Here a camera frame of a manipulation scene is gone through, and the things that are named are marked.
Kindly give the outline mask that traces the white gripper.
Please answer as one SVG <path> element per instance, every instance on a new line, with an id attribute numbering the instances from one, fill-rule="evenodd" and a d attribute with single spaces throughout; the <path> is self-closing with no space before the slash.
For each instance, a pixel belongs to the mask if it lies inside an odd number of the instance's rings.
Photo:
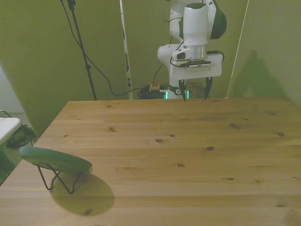
<path id="1" fill-rule="evenodd" d="M 184 102 L 186 101 L 185 80 L 206 78 L 204 99 L 207 100 L 212 87 L 212 77 L 222 74 L 222 53 L 209 54 L 201 61 L 176 62 L 172 60 L 169 70 L 171 79 L 179 80 L 179 88 Z"/>

